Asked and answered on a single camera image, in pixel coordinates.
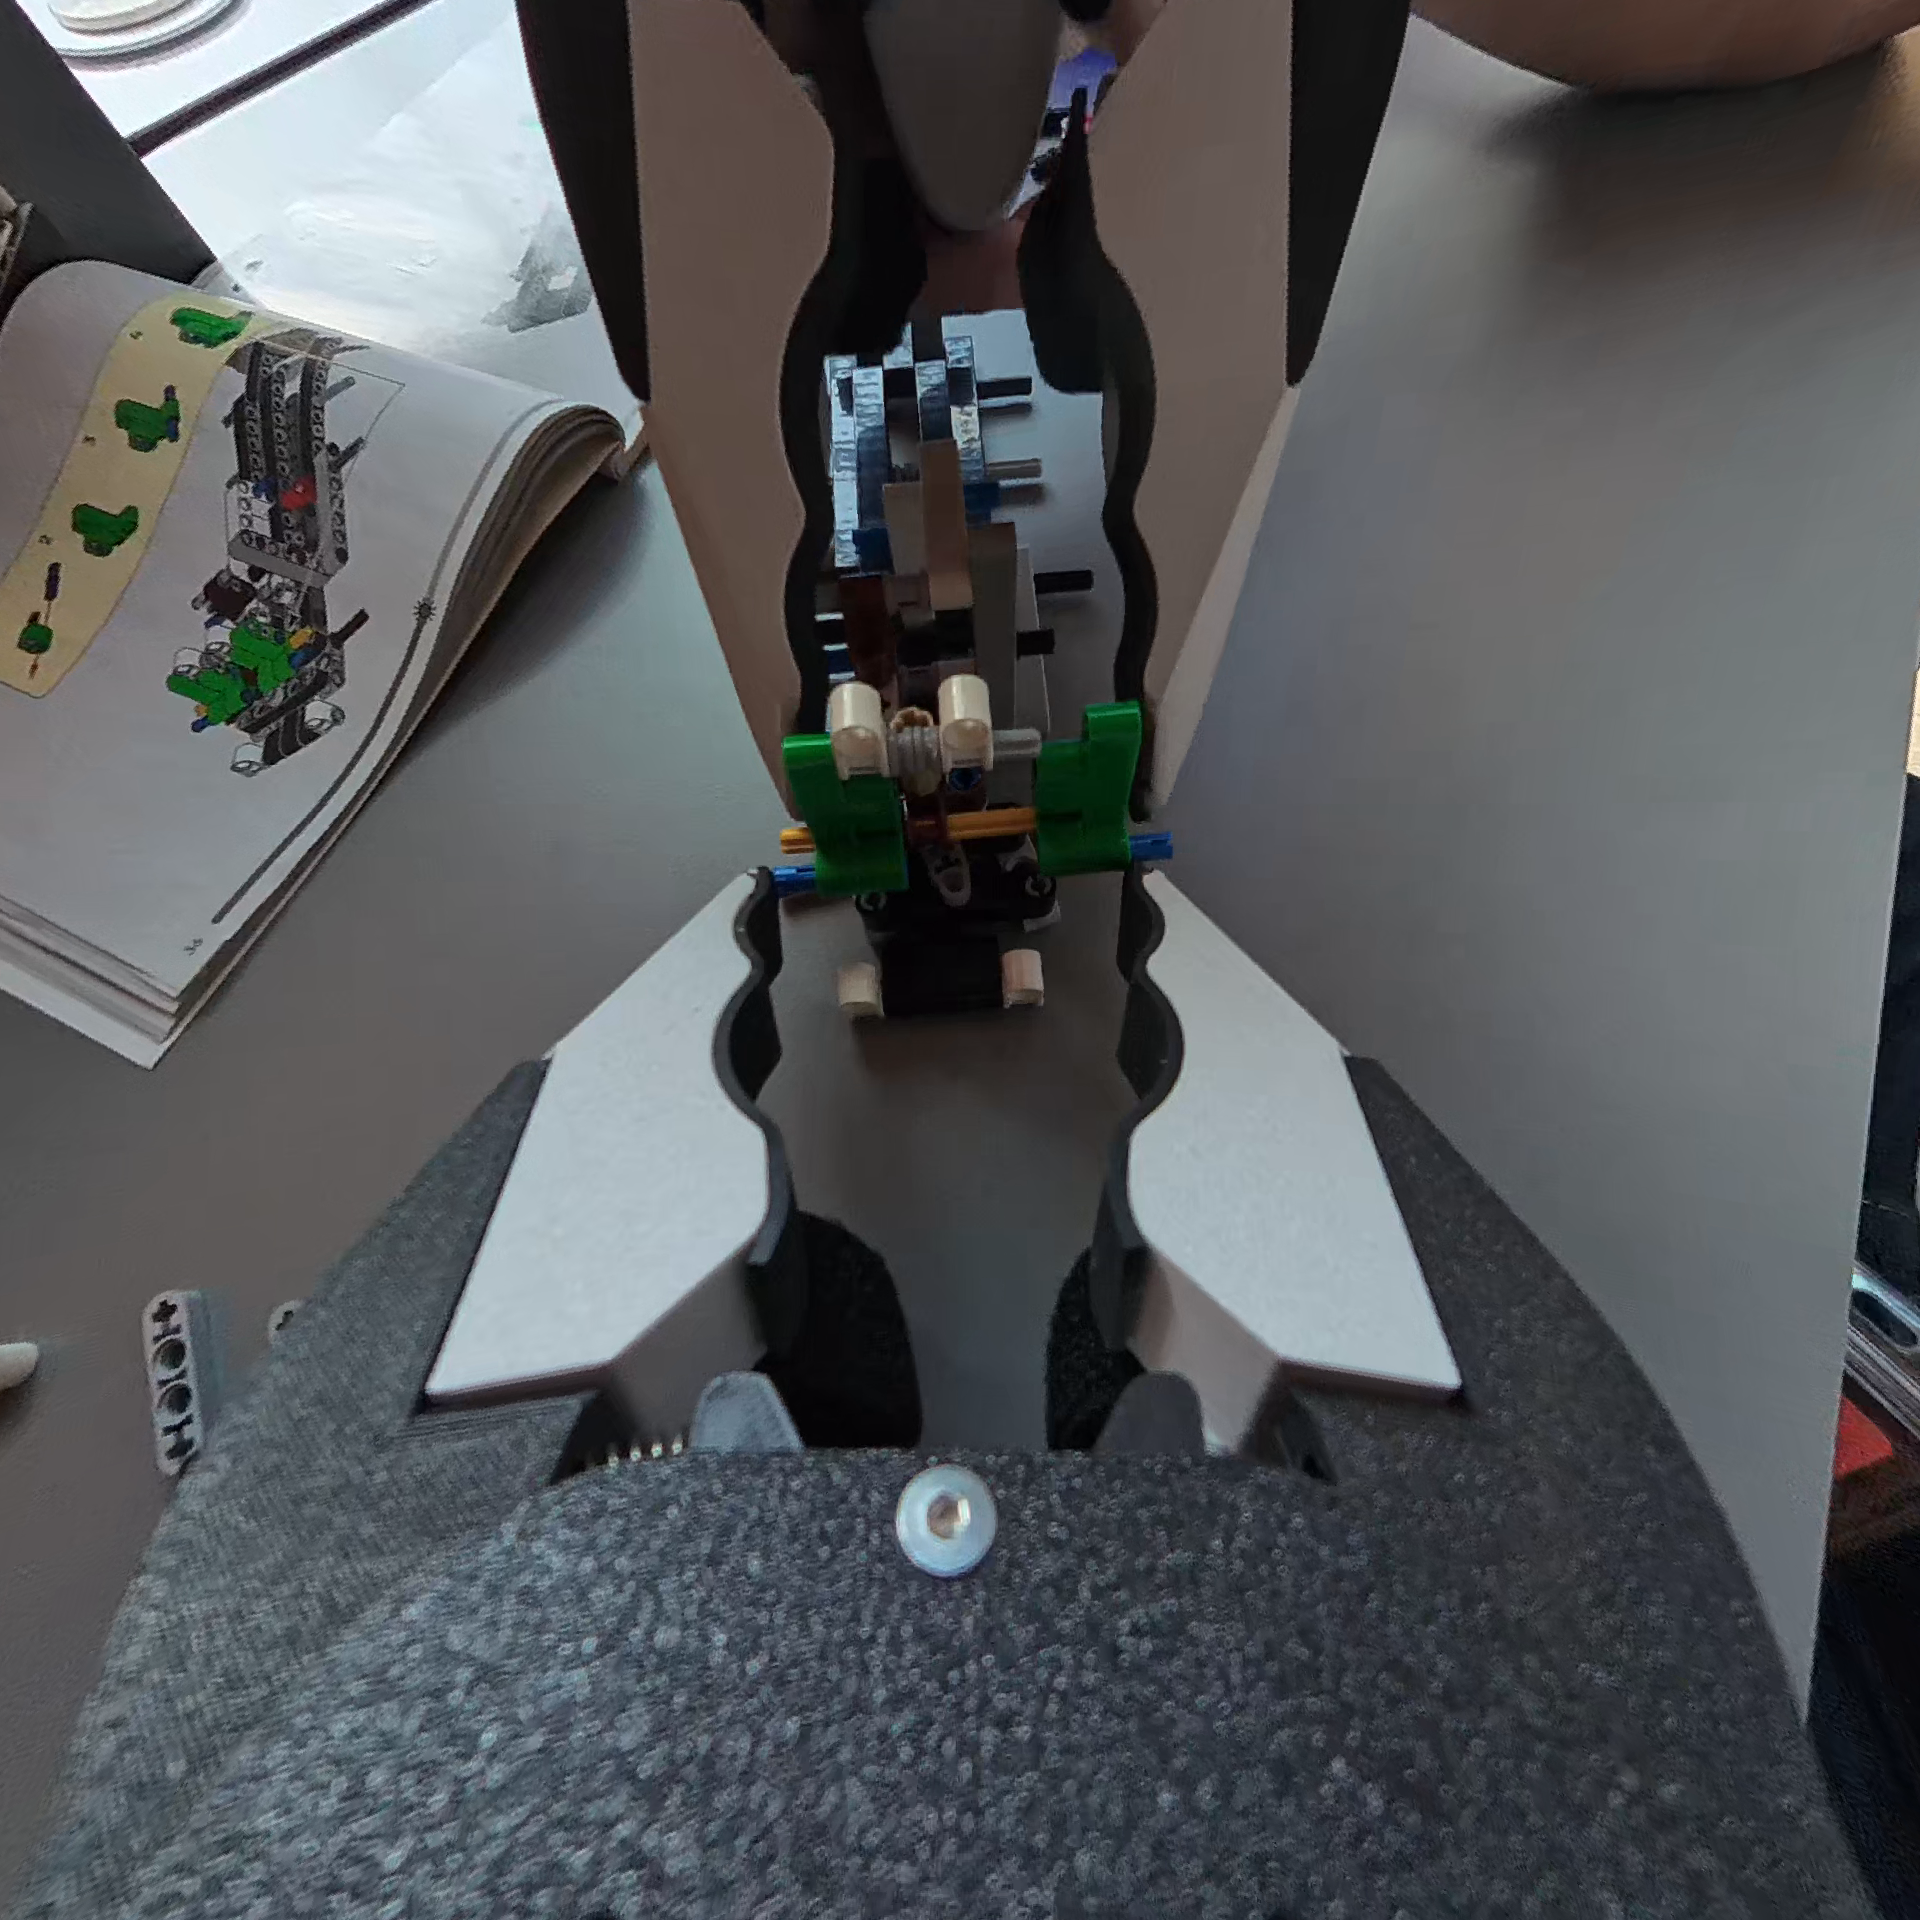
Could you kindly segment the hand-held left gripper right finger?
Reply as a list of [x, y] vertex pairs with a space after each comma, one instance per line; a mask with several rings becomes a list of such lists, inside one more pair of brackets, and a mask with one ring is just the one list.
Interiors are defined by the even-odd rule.
[[1116, 1133], [1094, 1328], [1203, 1413], [1279, 1384], [1460, 1391], [1349, 1054], [1163, 873], [1119, 885]]

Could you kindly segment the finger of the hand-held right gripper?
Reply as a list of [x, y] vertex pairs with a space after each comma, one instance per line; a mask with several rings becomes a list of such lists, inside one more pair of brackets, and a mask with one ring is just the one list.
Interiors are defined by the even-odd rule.
[[856, 287], [864, 4], [629, 4], [656, 463], [762, 756], [826, 719], [826, 356]]
[[1051, 381], [1102, 397], [1131, 812], [1180, 777], [1272, 487], [1324, 243], [1324, 4], [1069, 4], [1117, 69], [1024, 236]]

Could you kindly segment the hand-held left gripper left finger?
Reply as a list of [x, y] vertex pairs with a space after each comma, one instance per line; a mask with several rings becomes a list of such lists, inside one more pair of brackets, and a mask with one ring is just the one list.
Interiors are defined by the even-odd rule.
[[543, 1060], [422, 1393], [692, 1411], [795, 1336], [803, 1247], [762, 1093], [782, 916], [734, 877]]

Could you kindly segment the lego truck chassis model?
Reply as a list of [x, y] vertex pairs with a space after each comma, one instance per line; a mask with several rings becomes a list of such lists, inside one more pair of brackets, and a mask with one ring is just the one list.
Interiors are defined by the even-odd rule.
[[982, 379], [972, 339], [940, 326], [822, 363], [828, 689], [820, 728], [782, 747], [798, 823], [773, 879], [782, 900], [853, 902], [871, 944], [834, 981], [853, 1023], [1044, 1000], [1034, 935], [1060, 879], [1036, 856], [1036, 761], [1084, 717], [1050, 723], [1039, 601], [1094, 580], [1034, 568], [1015, 504], [1043, 463], [988, 453], [986, 413], [1034, 391]]

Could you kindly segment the green lego connector piece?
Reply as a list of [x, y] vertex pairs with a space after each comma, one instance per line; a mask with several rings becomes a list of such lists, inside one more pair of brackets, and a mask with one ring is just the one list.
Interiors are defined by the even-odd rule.
[[1139, 701], [1084, 708], [1077, 739], [1039, 745], [1034, 780], [1036, 856], [1060, 879], [1173, 860], [1173, 837], [1136, 828], [1131, 805], [1146, 741]]

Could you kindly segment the person's right forearm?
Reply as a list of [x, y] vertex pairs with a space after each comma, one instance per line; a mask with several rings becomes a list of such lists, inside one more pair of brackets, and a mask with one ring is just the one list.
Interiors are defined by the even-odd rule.
[[1911, 31], [1915, 1], [1415, 1], [1456, 41], [1599, 91], [1799, 79]]

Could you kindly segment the open lego instruction booklet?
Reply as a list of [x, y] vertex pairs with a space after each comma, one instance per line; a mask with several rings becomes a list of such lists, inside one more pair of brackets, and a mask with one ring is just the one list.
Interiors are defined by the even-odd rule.
[[245, 247], [5, 312], [5, 995], [146, 1067], [642, 447], [512, 4], [344, 152], [280, 103]]

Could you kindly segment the light grey lego beam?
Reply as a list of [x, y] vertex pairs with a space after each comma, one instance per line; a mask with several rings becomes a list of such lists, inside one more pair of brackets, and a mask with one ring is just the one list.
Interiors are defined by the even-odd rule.
[[204, 1286], [155, 1293], [140, 1313], [157, 1472], [178, 1480], [223, 1406], [223, 1324]]

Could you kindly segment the black lego set box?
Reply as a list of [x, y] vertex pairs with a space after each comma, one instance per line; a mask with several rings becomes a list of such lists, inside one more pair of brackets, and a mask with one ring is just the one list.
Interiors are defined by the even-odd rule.
[[2, 4], [2, 312], [37, 276], [103, 260], [167, 281], [194, 281], [213, 262], [142, 157], [35, 29]]

